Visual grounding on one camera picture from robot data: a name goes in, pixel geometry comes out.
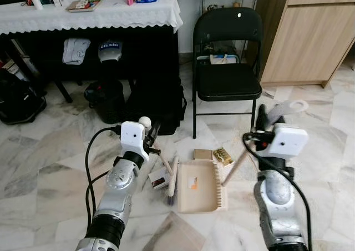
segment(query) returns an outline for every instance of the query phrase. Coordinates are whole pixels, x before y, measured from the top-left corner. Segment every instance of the black cable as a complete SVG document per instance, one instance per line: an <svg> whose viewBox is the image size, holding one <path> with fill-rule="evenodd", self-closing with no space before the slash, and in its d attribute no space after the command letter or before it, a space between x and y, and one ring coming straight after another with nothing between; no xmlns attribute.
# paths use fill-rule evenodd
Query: black cable
<svg viewBox="0 0 355 251"><path fill-rule="evenodd" d="M245 133L243 134L243 144L245 146L245 148L248 150L248 152L250 154L252 154L255 158L257 158L258 160L262 161L263 163L265 163L266 165L268 165L270 168L272 168L273 170L277 171L278 173L280 173L282 176L284 176L291 184L292 186L296 189L296 191L299 193L299 195L301 196L303 203L305 204L305 208L306 208L306 213L307 213L307 238L308 238L308 250L312 251L312 230L311 230L311 211L310 211L310 206L308 205L308 201L304 195L304 193L301 191L301 189L298 187L298 185L286 174L284 173L282 170L276 168L271 162L269 162L267 159L261 157L260 155L258 155L257 153L255 153L253 150L251 150L251 148L249 147L249 145L246 143L246 141L248 141L248 136L252 136L252 133Z"/></svg>
<svg viewBox="0 0 355 251"><path fill-rule="evenodd" d="M94 194L94 188L92 187L92 180L91 180L91 176L90 176L90 170L89 170L89 152L90 152L90 148L95 140L95 138L102 132L105 132L107 130L112 130L113 132L115 132L115 127L109 127L109 128L104 128L99 130L97 133L94 134L94 136L92 137L92 139L90 140L90 143L88 145L86 154L85 154L85 171L87 173L87 177L88 177L88 182L89 182L89 189L90 189L90 193L91 193L91 198L93 201L93 213L96 211L96 201L95 201L95 194Z"/></svg>
<svg viewBox="0 0 355 251"><path fill-rule="evenodd" d="M89 230L89 227L90 227L90 224L91 224L91 212L90 212L90 205L89 205L89 191L91 189L93 189L94 182L96 182L98 179L104 177L107 173L108 173L108 171L104 172L103 174L101 174L101 175L97 176L95 179L93 179L92 182L89 183L89 185L87 187L87 190L85 192L85 203L86 203L86 206L87 206L87 213L88 213L87 231Z"/></svg>

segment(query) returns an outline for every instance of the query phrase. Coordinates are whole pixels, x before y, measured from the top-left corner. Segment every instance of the sticker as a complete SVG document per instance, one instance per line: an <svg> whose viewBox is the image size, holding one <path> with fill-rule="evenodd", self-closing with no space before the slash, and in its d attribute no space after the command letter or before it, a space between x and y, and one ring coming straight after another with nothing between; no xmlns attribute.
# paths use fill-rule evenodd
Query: sticker
<svg viewBox="0 0 355 251"><path fill-rule="evenodd" d="M197 177L189 177L187 186L189 189L197 190Z"/></svg>

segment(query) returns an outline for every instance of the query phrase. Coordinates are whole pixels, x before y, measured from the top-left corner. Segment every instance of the white cloth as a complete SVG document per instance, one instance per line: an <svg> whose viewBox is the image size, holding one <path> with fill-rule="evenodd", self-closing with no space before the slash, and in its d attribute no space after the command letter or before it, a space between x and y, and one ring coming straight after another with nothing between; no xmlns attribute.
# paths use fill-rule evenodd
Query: white cloth
<svg viewBox="0 0 355 251"><path fill-rule="evenodd" d="M84 61L90 40L85 38L69 38L64 41L63 63L80 65Z"/></svg>
<svg viewBox="0 0 355 251"><path fill-rule="evenodd" d="M21 6L21 3L0 6L0 34L55 29L86 29L109 27L172 26L174 32L182 25L177 0L136 3L127 0L103 0L92 12L71 13L65 7L43 5L43 10Z"/></svg>

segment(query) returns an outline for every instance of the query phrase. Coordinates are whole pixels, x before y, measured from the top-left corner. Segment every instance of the blue label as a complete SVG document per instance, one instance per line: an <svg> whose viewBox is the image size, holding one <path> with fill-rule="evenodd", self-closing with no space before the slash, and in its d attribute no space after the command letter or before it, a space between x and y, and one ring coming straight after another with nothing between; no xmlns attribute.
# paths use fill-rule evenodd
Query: blue label
<svg viewBox="0 0 355 251"><path fill-rule="evenodd" d="M120 48L120 43L104 43L100 46L100 50L104 50L106 48Z"/></svg>

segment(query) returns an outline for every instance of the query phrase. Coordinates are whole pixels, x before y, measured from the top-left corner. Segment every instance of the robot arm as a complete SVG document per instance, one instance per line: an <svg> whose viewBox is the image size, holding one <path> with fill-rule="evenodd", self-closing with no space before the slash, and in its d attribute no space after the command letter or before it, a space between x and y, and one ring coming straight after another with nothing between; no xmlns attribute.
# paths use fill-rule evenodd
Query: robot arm
<svg viewBox="0 0 355 251"><path fill-rule="evenodd" d="M149 160L149 152L159 153L159 150L150 148L159 124L155 124L148 135L145 128L140 123L122 123L121 158L107 174L105 193L76 251L118 251L131 212L139 169Z"/></svg>
<svg viewBox="0 0 355 251"><path fill-rule="evenodd" d="M308 141L303 129L276 123L272 132L265 130L264 106L259 110L256 133L250 139L256 143L257 154L293 179L293 168L286 161L297 156ZM260 211L260 227L270 251L307 251L295 210L295 189L291 183L259 159L258 182L254 196Z"/></svg>

